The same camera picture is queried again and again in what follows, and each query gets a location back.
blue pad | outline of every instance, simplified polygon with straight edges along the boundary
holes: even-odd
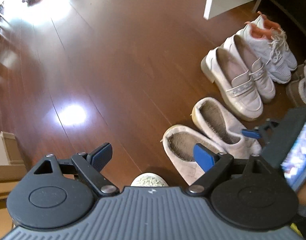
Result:
[[[86,160],[92,165],[93,168],[100,172],[112,159],[112,155],[113,149],[111,144],[103,143],[100,147],[89,153]]]
[[[245,137],[254,138],[254,139],[257,139],[257,140],[262,138],[261,134],[257,131],[254,131],[254,130],[242,129],[241,133]]]
[[[219,160],[217,154],[197,143],[193,147],[193,157],[203,171],[207,172]]]

cardboard box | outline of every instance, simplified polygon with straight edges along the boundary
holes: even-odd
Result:
[[[6,208],[6,199],[0,200],[0,239],[13,228],[13,221]]]
[[[0,181],[21,180],[26,173],[14,134],[0,132]]]
[[[18,181],[0,182],[0,200],[6,199],[17,183]]]

shoe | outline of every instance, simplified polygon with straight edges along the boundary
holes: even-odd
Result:
[[[155,173],[143,173],[137,176],[131,187],[168,187],[168,184]]]
[[[273,36],[271,30],[262,30],[255,24],[248,23],[236,34],[244,38],[256,55],[261,58],[273,81],[286,84],[291,80],[291,71],[279,49],[280,40]]]
[[[193,147],[195,144],[201,143],[214,153],[225,152],[222,147],[204,135],[179,124],[167,129],[162,142],[167,156],[189,185],[204,174],[202,168],[194,161]]]
[[[296,71],[292,73],[291,81],[297,81],[304,78],[304,67],[306,65],[306,60],[303,64],[297,66]]]
[[[224,102],[240,118],[253,121],[263,112],[263,103],[249,70],[227,50],[217,47],[201,62],[205,76],[218,86]]]
[[[238,60],[240,65],[245,65],[249,69],[249,75],[255,82],[263,103],[269,103],[275,96],[275,86],[272,79],[267,75],[261,59],[256,56],[245,40],[236,34],[227,38],[223,47]]]
[[[244,137],[241,130],[245,129],[245,126],[214,98],[198,101],[192,110],[192,120],[208,138],[234,158],[248,159],[251,154],[261,152],[259,142]]]
[[[295,107],[306,106],[306,65],[304,66],[304,77],[288,84],[286,95]]]
[[[284,54],[284,60],[286,61],[290,71],[294,71],[297,68],[297,61],[294,54],[289,48],[289,44],[286,42],[286,33],[282,30],[281,26],[267,19],[265,14],[258,12],[260,15],[252,23],[256,24],[260,29],[273,30],[277,39],[282,43],[281,49]]]

fuzzy slipper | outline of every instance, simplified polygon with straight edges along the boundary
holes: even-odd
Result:
[[[294,106],[306,106],[306,64],[302,71],[299,73],[299,79],[292,81],[286,87],[286,94]]]
[[[189,185],[204,174],[201,167],[194,161],[193,147],[196,143],[201,143],[214,153],[225,152],[221,146],[204,135],[179,124],[167,129],[162,142],[167,156]]]
[[[208,138],[234,158],[248,159],[251,154],[261,152],[259,142],[244,137],[241,130],[245,129],[245,126],[214,98],[198,101],[192,111],[192,120]]]

phone screen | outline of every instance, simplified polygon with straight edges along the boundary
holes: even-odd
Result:
[[[306,167],[306,123],[281,166],[286,181],[292,186]]]

